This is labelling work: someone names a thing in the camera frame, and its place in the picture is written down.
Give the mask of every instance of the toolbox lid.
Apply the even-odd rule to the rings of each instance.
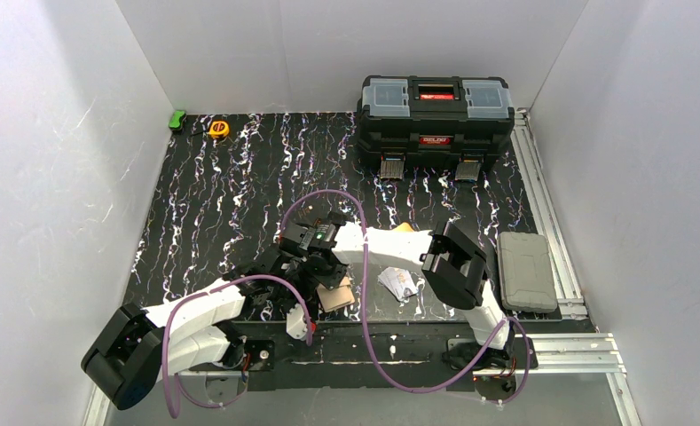
[[[376,117],[409,117],[410,95],[405,78],[372,78],[363,88],[363,107]]]
[[[468,118],[509,118],[509,89],[496,80],[462,80]]]

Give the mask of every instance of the gray floor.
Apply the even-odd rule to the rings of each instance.
[[[201,378],[185,378],[191,393],[203,395]],[[221,400],[233,396],[233,380]],[[476,394],[466,395],[469,398]],[[106,425],[619,425],[605,375],[534,375],[524,392],[499,410],[440,392],[411,395],[394,389],[278,390],[249,393],[226,410],[198,408],[183,400],[182,414],[169,417],[161,384],[140,404],[124,412],[110,408]]]

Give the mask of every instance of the red label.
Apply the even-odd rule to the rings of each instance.
[[[421,100],[454,100],[451,93],[421,94]]]
[[[449,145],[452,139],[448,136],[421,136],[421,145]]]

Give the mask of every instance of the white wall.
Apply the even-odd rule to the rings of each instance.
[[[586,0],[117,0],[195,113],[354,110],[367,75],[504,77],[532,105]]]
[[[0,425],[80,424],[171,105],[112,0],[0,0]]]
[[[591,0],[532,118],[642,421],[700,425],[700,1]]]

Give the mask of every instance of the gray case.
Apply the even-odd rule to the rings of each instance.
[[[553,312],[558,307],[546,237],[500,233],[501,301],[512,311]]]

